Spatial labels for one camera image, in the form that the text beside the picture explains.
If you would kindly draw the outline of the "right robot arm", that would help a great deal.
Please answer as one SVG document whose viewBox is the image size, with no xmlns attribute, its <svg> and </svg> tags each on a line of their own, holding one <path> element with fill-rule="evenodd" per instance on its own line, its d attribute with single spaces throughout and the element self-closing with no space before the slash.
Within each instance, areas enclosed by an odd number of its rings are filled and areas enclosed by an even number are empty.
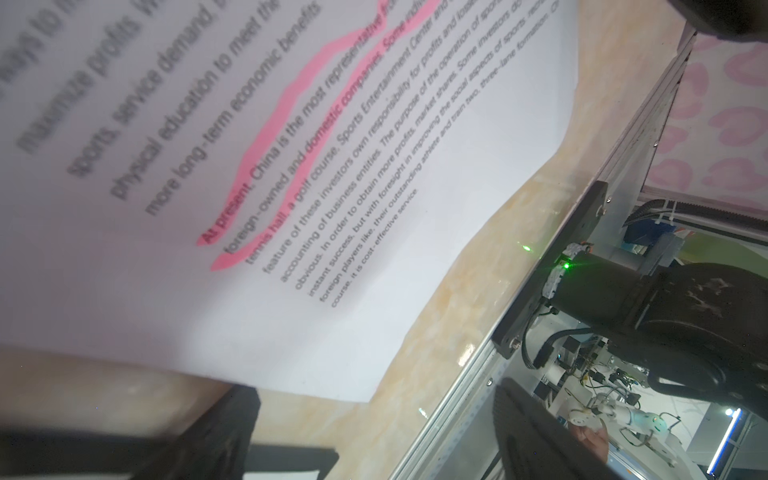
<svg viewBox="0 0 768 480">
<path fill-rule="evenodd" d="M 542 297 L 647 369 L 653 390 L 766 418 L 766 278 L 713 263 L 642 274 L 580 252 L 556 264 Z"/>
</svg>

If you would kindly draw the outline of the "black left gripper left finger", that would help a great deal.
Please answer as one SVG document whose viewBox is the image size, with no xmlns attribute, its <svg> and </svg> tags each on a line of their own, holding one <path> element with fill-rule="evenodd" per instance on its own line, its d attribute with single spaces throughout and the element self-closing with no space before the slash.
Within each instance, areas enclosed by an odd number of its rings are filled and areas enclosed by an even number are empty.
<svg viewBox="0 0 768 480">
<path fill-rule="evenodd" d="M 241 479 L 261 402 L 257 390 L 236 385 L 134 479 Z"/>
</svg>

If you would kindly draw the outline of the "blue folder with black inside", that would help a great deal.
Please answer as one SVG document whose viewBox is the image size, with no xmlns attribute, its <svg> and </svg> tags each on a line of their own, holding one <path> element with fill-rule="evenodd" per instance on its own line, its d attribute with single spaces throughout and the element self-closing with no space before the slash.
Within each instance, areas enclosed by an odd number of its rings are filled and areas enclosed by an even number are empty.
<svg viewBox="0 0 768 480">
<path fill-rule="evenodd" d="M 175 439 L 5 431 L 1 434 L 1 477 L 134 479 L 134 473 Z M 324 479 L 338 460 L 339 454 L 327 448 L 250 445 L 241 479 Z"/>
</svg>

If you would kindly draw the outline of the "printed paper sheet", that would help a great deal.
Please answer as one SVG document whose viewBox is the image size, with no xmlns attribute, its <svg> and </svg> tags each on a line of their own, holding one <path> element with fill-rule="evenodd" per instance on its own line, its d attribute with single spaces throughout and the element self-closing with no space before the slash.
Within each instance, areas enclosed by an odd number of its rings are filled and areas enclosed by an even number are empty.
<svg viewBox="0 0 768 480">
<path fill-rule="evenodd" d="M 5 1 L 1 341 L 366 402 L 559 148 L 575 1 Z"/>
</svg>

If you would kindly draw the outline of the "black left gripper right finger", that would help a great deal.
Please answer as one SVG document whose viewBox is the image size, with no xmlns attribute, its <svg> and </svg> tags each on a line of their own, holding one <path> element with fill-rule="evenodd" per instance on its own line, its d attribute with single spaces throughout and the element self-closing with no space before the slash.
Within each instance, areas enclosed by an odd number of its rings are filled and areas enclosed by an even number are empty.
<svg viewBox="0 0 768 480">
<path fill-rule="evenodd" d="M 511 378 L 494 391 L 493 425 L 507 479 L 619 477 Z"/>
</svg>

